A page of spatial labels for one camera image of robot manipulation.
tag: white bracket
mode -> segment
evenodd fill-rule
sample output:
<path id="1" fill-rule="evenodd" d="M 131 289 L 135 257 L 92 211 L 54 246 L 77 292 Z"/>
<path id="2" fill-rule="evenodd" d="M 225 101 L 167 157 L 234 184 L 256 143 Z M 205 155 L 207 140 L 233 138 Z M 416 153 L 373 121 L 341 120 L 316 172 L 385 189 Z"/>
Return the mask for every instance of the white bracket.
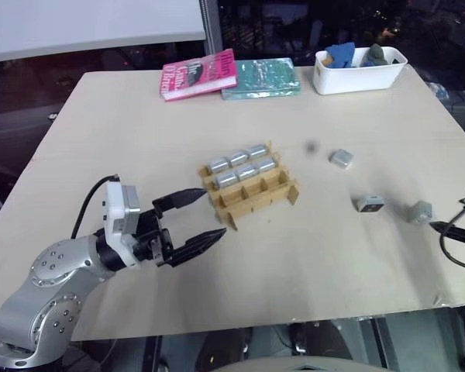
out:
<path id="1" fill-rule="evenodd" d="M 115 181 L 105 183 L 105 240 L 122 262 L 131 268 L 140 267 L 140 262 L 133 254 L 133 246 L 137 241 L 132 236 L 136 232 L 140 212 L 134 186 L 123 186 Z"/>

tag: cardboard divider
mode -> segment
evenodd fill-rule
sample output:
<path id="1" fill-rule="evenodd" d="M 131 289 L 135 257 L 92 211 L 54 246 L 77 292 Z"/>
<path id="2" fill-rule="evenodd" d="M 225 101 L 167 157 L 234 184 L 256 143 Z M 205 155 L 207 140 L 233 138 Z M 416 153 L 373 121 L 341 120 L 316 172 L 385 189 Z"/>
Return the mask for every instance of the cardboard divider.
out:
<path id="1" fill-rule="evenodd" d="M 290 179 L 288 169 L 281 165 L 281 156 L 271 152 L 271 144 L 268 143 L 266 146 L 268 148 L 267 155 L 247 161 L 238 167 L 266 157 L 273 157 L 277 166 L 237 184 L 217 189 L 214 179 L 217 174 L 234 171 L 238 167 L 228 168 L 217 174 L 210 174 L 207 167 L 202 167 L 198 171 L 220 221 L 227 223 L 235 230 L 237 230 L 236 219 L 247 213 L 255 212 L 259 208 L 285 198 L 293 205 L 298 199 L 298 182 Z"/>

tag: metal can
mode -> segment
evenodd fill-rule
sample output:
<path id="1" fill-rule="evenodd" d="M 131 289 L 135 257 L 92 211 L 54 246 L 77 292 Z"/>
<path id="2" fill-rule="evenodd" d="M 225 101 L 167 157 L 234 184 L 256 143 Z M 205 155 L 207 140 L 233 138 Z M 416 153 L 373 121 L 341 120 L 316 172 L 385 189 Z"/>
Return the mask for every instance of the metal can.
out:
<path id="1" fill-rule="evenodd" d="M 232 184 L 238 183 L 238 177 L 234 172 L 225 172 L 215 176 L 215 186 L 219 188 L 227 188 Z"/>
<path id="2" fill-rule="evenodd" d="M 227 157 L 227 160 L 229 161 L 229 164 L 231 164 L 231 167 L 235 167 L 247 161 L 248 154 L 245 151 L 241 150 L 241 151 L 238 151 L 237 153 L 234 153 L 230 157 Z"/>
<path id="3" fill-rule="evenodd" d="M 239 168 L 236 171 L 236 174 L 240 181 L 244 181 L 258 174 L 258 170 L 252 164 L 247 164 L 244 167 Z"/>
<path id="4" fill-rule="evenodd" d="M 253 165 L 259 173 L 267 172 L 268 170 L 270 171 L 271 169 L 274 169 L 277 166 L 276 161 L 272 157 L 267 157 L 265 159 L 258 160 Z"/>
<path id="5" fill-rule="evenodd" d="M 263 157 L 264 155 L 267 155 L 269 150 L 265 145 L 256 145 L 250 147 L 246 152 L 248 153 L 250 159 L 256 159 L 258 157 Z"/>
<path id="6" fill-rule="evenodd" d="M 227 168 L 229 168 L 229 163 L 225 157 L 220 157 L 219 159 L 212 160 L 210 163 L 208 163 L 208 170 L 210 173 L 222 172 Z"/>

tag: wooden table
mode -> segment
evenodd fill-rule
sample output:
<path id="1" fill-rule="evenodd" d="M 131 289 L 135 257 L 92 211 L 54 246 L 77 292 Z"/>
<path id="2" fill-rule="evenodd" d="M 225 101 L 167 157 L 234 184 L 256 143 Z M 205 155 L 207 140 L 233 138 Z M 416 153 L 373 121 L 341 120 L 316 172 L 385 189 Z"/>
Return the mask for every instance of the wooden table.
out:
<path id="1" fill-rule="evenodd" d="M 103 339 L 378 315 L 465 304 L 465 270 L 439 234 L 403 219 L 432 203 L 448 220 L 465 196 L 465 134 L 411 67 L 386 91 L 320 96 L 311 68 L 302 95 L 224 102 L 219 94 L 164 103 L 159 71 L 86 74 L 0 212 L 0 305 L 36 255 L 66 239 L 89 188 L 106 174 L 137 186 L 142 206 L 200 186 L 197 169 L 271 140 L 301 194 L 238 221 L 207 253 L 172 269 L 146 262 L 98 287 L 75 339 Z M 316 151 L 307 151 L 315 144 Z M 332 151 L 354 155 L 342 170 Z M 352 198 L 377 194 L 378 213 Z M 102 226 L 102 193 L 80 234 Z M 170 211 L 175 246 L 219 228 L 207 198 Z M 465 260 L 465 245 L 448 242 Z"/>

